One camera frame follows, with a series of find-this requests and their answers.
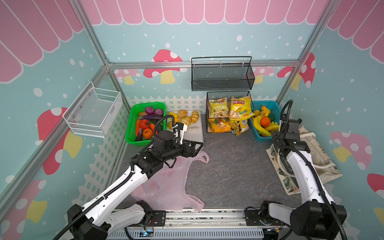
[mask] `carrot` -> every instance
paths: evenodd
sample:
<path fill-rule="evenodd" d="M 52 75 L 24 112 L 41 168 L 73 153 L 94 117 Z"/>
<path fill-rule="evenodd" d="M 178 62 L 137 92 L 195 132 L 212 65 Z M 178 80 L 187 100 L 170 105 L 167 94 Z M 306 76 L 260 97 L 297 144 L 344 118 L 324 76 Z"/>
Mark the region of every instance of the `carrot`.
<path fill-rule="evenodd" d="M 140 129 L 140 121 L 141 120 L 136 121 L 136 136 L 137 136 L 137 133 L 139 132 L 139 129 Z"/>
<path fill-rule="evenodd" d="M 155 124 L 151 123 L 151 124 L 149 125 L 149 127 L 150 127 L 150 129 L 151 129 L 152 131 L 155 131 Z"/>

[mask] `table surface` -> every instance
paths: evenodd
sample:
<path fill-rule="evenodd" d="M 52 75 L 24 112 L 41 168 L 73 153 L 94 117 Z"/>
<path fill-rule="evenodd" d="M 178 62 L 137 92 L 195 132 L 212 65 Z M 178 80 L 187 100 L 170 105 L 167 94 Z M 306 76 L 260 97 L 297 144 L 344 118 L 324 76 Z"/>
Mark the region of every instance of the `table surface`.
<path fill-rule="evenodd" d="M 290 207 L 301 205 L 300 194 L 288 196 L 265 152 L 271 142 L 257 142 L 251 129 L 235 136 L 230 132 L 207 133 L 202 114 L 204 148 L 209 162 L 193 161 L 185 191 L 198 197 L 204 207 L 260 207 L 263 200 Z M 129 144 L 119 176 L 129 167 L 129 158 L 142 147 Z M 136 200 L 128 196 L 118 208 L 130 207 Z"/>

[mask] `blue basket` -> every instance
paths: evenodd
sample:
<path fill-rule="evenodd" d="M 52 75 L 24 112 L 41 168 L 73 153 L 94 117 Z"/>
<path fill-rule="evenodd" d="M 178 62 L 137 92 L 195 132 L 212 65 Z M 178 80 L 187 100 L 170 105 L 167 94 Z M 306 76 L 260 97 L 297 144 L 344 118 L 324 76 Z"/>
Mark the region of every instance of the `blue basket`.
<path fill-rule="evenodd" d="M 271 110 L 271 113 L 276 117 L 274 122 L 279 122 L 280 121 L 280 113 L 281 113 L 281 108 L 275 101 L 252 101 L 253 106 L 252 106 L 252 112 L 255 110 L 260 110 L 262 109 L 262 106 L 266 106 L 269 110 Z M 250 119 L 248 122 L 250 128 L 253 131 L 253 134 L 255 135 L 256 141 L 258 142 L 268 142 L 272 141 L 272 137 L 261 137 L 256 128 L 253 126 L 253 122 Z"/>

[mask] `pink plastic bag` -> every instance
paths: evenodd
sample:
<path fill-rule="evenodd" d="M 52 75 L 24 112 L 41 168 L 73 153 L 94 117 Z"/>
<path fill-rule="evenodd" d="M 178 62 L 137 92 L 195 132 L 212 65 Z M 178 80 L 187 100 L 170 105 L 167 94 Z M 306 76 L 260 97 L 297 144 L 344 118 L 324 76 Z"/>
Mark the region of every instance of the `pink plastic bag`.
<path fill-rule="evenodd" d="M 138 201 L 147 202 L 153 210 L 182 210 L 184 207 L 202 210 L 204 203 L 185 193 L 188 170 L 194 160 L 207 163 L 209 157 L 204 151 L 200 151 L 196 157 L 177 157 L 173 168 L 164 164 L 160 171 L 137 187 L 131 195 Z M 171 166 L 173 160 L 168 160 L 167 163 Z"/>

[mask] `white wire basket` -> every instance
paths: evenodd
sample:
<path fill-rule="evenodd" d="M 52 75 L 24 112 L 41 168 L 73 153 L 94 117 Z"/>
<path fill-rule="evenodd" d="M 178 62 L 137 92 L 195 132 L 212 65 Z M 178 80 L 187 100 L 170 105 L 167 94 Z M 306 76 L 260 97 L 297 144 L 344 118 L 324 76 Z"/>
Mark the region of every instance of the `white wire basket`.
<path fill-rule="evenodd" d="M 95 88 L 89 82 L 63 118 L 74 134 L 105 137 L 121 106 L 120 92 Z"/>

